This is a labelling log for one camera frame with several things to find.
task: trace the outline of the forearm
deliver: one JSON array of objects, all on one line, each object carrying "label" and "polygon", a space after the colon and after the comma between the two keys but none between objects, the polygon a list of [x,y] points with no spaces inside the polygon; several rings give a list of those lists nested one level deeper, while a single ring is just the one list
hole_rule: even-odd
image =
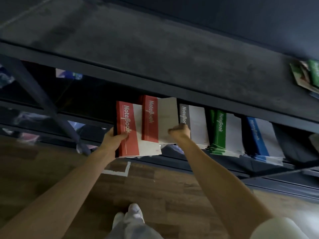
[{"label": "forearm", "polygon": [[0,230],[0,238],[62,238],[106,166],[107,153],[93,153]]},{"label": "forearm", "polygon": [[236,176],[207,156],[188,137],[177,142],[231,238],[249,238],[258,225],[273,217]]}]

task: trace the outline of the wooden floor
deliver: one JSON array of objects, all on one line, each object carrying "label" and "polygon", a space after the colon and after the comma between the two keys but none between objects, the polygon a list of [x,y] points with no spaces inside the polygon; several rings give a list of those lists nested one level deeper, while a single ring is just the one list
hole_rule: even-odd
[{"label": "wooden floor", "polygon": [[[84,160],[73,150],[0,137],[0,227]],[[108,169],[125,166],[114,161]],[[276,215],[292,218],[310,239],[318,238],[319,205],[253,192]],[[100,176],[64,238],[104,238],[114,215],[132,202],[165,239],[228,238],[194,176],[135,163],[128,177]]]}]

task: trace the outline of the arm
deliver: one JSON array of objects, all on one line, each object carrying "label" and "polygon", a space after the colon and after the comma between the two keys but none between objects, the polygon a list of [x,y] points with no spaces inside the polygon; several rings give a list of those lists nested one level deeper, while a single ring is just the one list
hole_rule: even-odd
[{"label": "arm", "polygon": [[0,238],[62,238],[100,176],[115,159],[115,150],[127,134],[105,134],[101,146],[74,169],[21,211],[0,230]]},{"label": "arm", "polygon": [[274,217],[245,184],[190,139],[187,125],[180,124],[168,132],[184,151],[194,176],[231,238],[248,239],[258,225]]}]

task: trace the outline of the gray pants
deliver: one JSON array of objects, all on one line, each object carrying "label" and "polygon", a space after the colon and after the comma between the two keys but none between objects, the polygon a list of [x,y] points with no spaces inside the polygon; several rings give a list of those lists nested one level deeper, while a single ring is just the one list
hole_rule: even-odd
[{"label": "gray pants", "polygon": [[163,239],[153,228],[146,225],[141,218],[128,212],[105,239]]}]

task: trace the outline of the foot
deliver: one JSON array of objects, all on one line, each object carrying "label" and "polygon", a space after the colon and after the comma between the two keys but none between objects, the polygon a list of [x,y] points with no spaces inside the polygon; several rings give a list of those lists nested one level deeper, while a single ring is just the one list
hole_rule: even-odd
[{"label": "foot", "polygon": [[123,221],[123,220],[124,220],[124,213],[123,213],[123,212],[118,212],[118,213],[114,216],[112,229],[113,229],[120,221]]},{"label": "foot", "polygon": [[129,210],[125,214],[125,218],[129,219],[129,217],[133,217],[133,218],[136,218],[136,219],[141,218],[143,220],[143,222],[145,223],[141,208],[136,203],[130,204]]}]

